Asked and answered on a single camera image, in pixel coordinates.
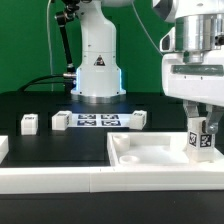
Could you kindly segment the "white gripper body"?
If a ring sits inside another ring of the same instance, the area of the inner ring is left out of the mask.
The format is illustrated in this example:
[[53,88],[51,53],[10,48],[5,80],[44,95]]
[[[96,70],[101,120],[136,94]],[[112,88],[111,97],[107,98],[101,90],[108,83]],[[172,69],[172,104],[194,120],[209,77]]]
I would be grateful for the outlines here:
[[209,51],[204,66],[223,66],[218,74],[179,74],[173,65],[184,66],[181,53],[166,54],[162,59],[162,87],[167,96],[224,107],[224,51]]

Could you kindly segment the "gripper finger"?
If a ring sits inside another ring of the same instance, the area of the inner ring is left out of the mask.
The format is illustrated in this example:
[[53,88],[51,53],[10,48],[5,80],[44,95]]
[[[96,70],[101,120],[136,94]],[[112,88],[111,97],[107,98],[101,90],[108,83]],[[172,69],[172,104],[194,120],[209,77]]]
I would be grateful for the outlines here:
[[206,105],[206,132],[208,134],[216,134],[218,132],[218,124],[224,115],[224,107],[215,105]]
[[183,108],[188,118],[196,118],[199,116],[198,103],[194,101],[184,100]]

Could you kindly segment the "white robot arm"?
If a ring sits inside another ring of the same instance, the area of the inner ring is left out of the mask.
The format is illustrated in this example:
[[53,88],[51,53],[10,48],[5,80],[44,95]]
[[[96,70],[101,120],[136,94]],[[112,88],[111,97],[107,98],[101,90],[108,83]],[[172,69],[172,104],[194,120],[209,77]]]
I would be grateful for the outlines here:
[[[116,28],[104,7],[134,0],[81,0],[82,63],[77,69],[74,97],[107,102],[125,93],[116,64]],[[180,98],[189,117],[206,105],[204,130],[218,132],[224,115],[224,0],[152,0],[152,8],[172,29],[160,40],[162,86],[167,96]]]

